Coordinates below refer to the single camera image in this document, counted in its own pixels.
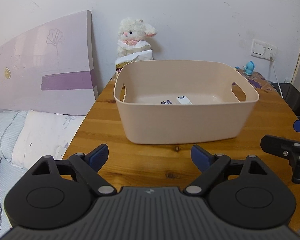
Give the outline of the blue bird figurine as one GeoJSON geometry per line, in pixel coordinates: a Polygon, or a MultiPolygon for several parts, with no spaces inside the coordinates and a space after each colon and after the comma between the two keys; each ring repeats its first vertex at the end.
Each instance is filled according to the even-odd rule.
{"type": "Polygon", "coordinates": [[[249,61],[245,66],[244,66],[244,74],[251,76],[253,74],[253,71],[255,69],[255,64],[253,61],[249,61]]]}

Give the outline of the light blue bed sheet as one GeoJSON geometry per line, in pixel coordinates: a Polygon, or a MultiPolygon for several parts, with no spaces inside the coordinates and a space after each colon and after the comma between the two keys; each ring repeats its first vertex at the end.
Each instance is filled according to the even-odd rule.
{"type": "Polygon", "coordinates": [[[0,206],[2,217],[0,237],[11,228],[4,210],[4,200],[10,189],[25,174],[24,168],[12,165],[12,152],[24,127],[27,112],[5,111],[0,113],[0,206]]]}

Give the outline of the black chair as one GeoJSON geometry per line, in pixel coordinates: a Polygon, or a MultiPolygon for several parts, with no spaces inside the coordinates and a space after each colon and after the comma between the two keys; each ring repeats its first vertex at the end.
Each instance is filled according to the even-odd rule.
{"type": "Polygon", "coordinates": [[[300,92],[290,83],[271,83],[296,116],[300,116],[300,92]]]}

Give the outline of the white paper package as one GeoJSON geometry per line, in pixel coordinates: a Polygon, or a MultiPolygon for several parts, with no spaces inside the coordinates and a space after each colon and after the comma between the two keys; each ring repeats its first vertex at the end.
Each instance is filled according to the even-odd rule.
{"type": "Polygon", "coordinates": [[[115,61],[116,75],[118,75],[121,69],[128,63],[149,60],[153,60],[153,50],[140,51],[120,57],[115,61]]]}

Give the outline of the pink lilac bed headboard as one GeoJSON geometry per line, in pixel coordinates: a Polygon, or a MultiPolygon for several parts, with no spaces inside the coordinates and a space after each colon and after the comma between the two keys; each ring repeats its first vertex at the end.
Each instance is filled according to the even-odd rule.
{"type": "Polygon", "coordinates": [[[97,97],[89,10],[42,24],[0,46],[0,112],[87,115],[97,97]]]}

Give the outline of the purple flower pattern mat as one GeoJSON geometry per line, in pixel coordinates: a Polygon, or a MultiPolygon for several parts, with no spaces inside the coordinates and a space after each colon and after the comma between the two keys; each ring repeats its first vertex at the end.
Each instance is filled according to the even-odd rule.
{"type": "Polygon", "coordinates": [[[248,82],[255,88],[266,91],[275,91],[274,86],[266,80],[260,73],[253,72],[252,75],[244,74],[244,70],[238,71],[243,77],[245,77],[248,82]]]}

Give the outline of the white wall switch socket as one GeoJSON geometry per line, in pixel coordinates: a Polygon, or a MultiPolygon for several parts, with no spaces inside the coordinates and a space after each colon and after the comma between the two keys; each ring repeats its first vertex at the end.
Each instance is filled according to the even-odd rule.
{"type": "Polygon", "coordinates": [[[253,39],[250,55],[260,59],[275,61],[277,47],[263,41],[253,39]]]}

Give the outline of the white bed pillow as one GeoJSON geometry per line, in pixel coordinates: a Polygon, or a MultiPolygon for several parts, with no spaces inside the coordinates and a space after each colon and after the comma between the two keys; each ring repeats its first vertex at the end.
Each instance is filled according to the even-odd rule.
{"type": "Polygon", "coordinates": [[[12,165],[29,169],[45,155],[61,160],[84,119],[30,111],[12,152],[12,165]]]}

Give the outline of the beige plastic storage bin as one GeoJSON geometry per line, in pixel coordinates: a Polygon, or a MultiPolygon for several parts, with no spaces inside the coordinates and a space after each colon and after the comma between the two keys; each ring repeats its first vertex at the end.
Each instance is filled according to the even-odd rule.
{"type": "Polygon", "coordinates": [[[227,64],[193,60],[131,62],[114,98],[136,144],[190,144],[239,135],[259,95],[227,64]]]}

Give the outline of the white plush lamb toy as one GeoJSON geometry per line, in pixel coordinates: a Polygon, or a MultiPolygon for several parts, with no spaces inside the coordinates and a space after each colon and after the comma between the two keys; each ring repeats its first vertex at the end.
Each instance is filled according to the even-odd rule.
{"type": "Polygon", "coordinates": [[[124,18],[118,31],[118,58],[133,53],[151,50],[147,38],[157,34],[157,30],[142,19],[124,18]]]}

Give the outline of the dark cartoon small box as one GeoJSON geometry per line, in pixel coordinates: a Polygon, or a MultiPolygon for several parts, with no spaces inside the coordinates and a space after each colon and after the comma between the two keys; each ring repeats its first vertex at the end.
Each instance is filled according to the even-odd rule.
{"type": "Polygon", "coordinates": [[[171,105],[172,102],[170,100],[165,100],[161,102],[162,105],[171,105]]]}

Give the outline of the white card box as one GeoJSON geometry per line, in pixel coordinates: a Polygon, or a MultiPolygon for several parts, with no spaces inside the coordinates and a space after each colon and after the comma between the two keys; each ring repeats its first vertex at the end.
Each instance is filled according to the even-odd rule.
{"type": "Polygon", "coordinates": [[[176,97],[176,103],[180,105],[191,105],[192,102],[185,95],[176,97]]]}

